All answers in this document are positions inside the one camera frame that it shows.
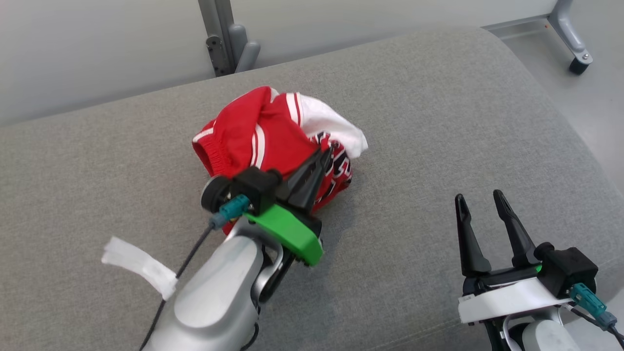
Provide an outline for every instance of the caster wheel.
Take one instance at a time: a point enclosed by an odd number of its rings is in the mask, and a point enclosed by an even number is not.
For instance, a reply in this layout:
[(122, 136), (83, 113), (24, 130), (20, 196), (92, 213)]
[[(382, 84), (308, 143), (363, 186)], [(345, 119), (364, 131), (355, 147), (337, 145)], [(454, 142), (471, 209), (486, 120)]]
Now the caster wheel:
[(572, 61), (572, 63), (570, 64), (570, 72), (572, 72), (574, 74), (581, 75), (581, 73), (585, 72), (585, 70), (587, 69), (588, 66), (589, 66), (588, 64), (584, 64), (584, 63), (580, 62), (575, 57), (574, 60)]

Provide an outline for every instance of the red and white garment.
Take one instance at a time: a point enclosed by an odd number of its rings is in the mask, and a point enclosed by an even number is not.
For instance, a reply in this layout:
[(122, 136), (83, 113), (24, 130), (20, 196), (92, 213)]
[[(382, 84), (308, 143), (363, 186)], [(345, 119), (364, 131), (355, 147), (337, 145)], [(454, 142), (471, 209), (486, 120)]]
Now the red and white garment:
[(349, 185), (350, 159), (368, 148), (362, 131), (322, 101), (259, 87), (229, 103), (193, 138), (208, 173), (228, 178), (249, 166), (287, 178), (319, 145), (334, 151), (314, 210)]

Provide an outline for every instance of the whiteboard stand leg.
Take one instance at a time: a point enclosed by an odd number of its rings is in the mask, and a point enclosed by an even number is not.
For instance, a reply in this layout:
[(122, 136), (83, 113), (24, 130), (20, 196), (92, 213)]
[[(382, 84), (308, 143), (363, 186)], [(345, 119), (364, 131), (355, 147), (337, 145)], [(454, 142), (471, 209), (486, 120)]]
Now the whiteboard stand leg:
[(570, 71), (581, 74), (593, 62), (593, 58), (585, 48), (585, 43), (572, 26), (572, 21), (570, 20), (571, 5), (572, 0), (558, 0), (552, 13), (548, 16), (548, 21), (574, 54)]

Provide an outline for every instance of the gray floor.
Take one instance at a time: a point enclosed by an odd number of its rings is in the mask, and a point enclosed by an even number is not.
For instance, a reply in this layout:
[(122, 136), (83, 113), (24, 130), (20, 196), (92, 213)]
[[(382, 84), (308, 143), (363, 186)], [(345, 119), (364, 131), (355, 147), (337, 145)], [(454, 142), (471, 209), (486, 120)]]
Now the gray floor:
[[(624, 1), (572, 5), (572, 22), (594, 62), (581, 76), (567, 71), (573, 55), (547, 20), (492, 31), (518, 56), (583, 138), (624, 194)], [(624, 292), (607, 302), (624, 325)], [(567, 325), (582, 350), (620, 350), (610, 334), (581, 320)]]

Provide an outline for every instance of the white tape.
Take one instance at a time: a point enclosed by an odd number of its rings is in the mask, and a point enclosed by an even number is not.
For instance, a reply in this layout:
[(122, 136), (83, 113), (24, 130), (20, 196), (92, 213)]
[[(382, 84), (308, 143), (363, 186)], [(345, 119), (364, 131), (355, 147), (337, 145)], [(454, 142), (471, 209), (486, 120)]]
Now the white tape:
[(175, 284), (178, 282), (175, 273), (167, 266), (118, 237), (110, 238), (110, 242), (104, 247), (102, 263), (116, 265), (139, 274), (158, 290), (164, 300), (173, 295)]

